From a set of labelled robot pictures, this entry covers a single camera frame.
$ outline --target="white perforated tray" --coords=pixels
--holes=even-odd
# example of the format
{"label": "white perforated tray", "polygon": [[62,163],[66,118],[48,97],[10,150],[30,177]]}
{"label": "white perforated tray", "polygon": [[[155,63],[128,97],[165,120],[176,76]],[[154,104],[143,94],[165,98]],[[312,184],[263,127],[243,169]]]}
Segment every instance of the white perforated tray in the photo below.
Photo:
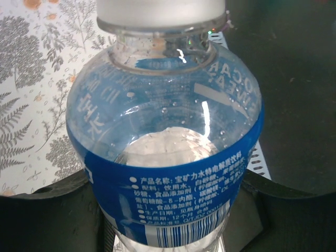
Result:
{"label": "white perforated tray", "polygon": [[[209,34],[209,40],[224,46],[228,49],[227,43],[225,40],[225,37],[222,32],[220,33],[212,33]],[[269,180],[271,180],[271,177],[269,175],[269,171],[266,165],[266,161],[264,158],[263,151],[261,150],[261,146],[259,141],[257,142],[255,149],[252,153],[252,158],[250,160],[250,163],[248,164],[247,168]]]}

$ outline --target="barcode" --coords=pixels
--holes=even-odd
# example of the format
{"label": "barcode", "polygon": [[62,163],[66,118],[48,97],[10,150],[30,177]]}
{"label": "barcode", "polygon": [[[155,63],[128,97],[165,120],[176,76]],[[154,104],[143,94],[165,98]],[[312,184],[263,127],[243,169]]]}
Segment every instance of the barcode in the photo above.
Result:
{"label": "barcode", "polygon": [[145,234],[149,246],[170,248],[194,243],[211,233],[226,216],[230,207],[229,201],[212,214],[184,225],[155,227],[145,226]]}

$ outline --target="orange flower print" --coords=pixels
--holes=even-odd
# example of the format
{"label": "orange flower print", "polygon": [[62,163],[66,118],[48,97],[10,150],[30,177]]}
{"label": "orange flower print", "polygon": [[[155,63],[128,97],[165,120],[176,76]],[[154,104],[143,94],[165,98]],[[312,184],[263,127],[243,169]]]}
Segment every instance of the orange flower print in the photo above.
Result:
{"label": "orange flower print", "polygon": [[75,79],[76,79],[76,71],[74,70],[74,72],[71,74],[69,74],[69,77],[68,77],[68,80],[71,82],[71,83],[73,83],[74,81],[75,81]]}
{"label": "orange flower print", "polygon": [[23,4],[32,10],[37,10],[41,5],[41,0],[23,0]]}
{"label": "orange flower print", "polygon": [[7,196],[7,197],[14,196],[16,195],[14,190],[17,189],[18,186],[19,185],[15,185],[12,188],[10,188],[9,186],[6,186],[6,183],[5,183],[2,187],[2,192],[0,192],[0,195]]}
{"label": "orange flower print", "polygon": [[57,17],[56,13],[51,13],[51,14],[48,14],[48,16],[46,16],[46,19],[47,20],[54,20],[56,17]]}

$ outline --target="black surface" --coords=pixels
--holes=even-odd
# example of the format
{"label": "black surface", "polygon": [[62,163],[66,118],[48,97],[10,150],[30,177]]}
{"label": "black surface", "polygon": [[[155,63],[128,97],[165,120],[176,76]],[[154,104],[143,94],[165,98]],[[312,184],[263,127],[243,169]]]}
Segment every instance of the black surface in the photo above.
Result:
{"label": "black surface", "polygon": [[102,252],[103,217],[84,172],[45,188],[0,196],[0,252]]}
{"label": "black surface", "polygon": [[[262,184],[265,191],[273,195],[257,191],[253,185]],[[230,239],[239,239],[239,234],[246,234],[244,224],[239,220],[245,215],[249,219],[266,219],[266,225],[260,235],[249,243],[242,251],[245,252],[333,252],[336,248],[336,192],[322,196],[308,196],[305,192],[295,191],[247,172],[242,183],[242,192],[254,195],[259,215],[247,208],[239,211],[232,222],[235,232],[227,230]],[[227,252],[239,252],[240,248],[231,247]]]}
{"label": "black surface", "polygon": [[229,0],[228,46],[265,101],[261,147],[274,181],[336,191],[336,1]]}

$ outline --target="black holder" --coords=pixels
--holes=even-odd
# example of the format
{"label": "black holder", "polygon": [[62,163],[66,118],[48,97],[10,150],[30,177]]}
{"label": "black holder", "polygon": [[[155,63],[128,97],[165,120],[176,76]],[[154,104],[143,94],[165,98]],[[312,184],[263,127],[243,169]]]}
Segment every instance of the black holder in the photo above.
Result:
{"label": "black holder", "polygon": [[[247,171],[224,231],[226,252],[332,252],[336,193],[316,196]],[[0,196],[1,252],[111,252],[114,232],[83,171],[34,194]]]}

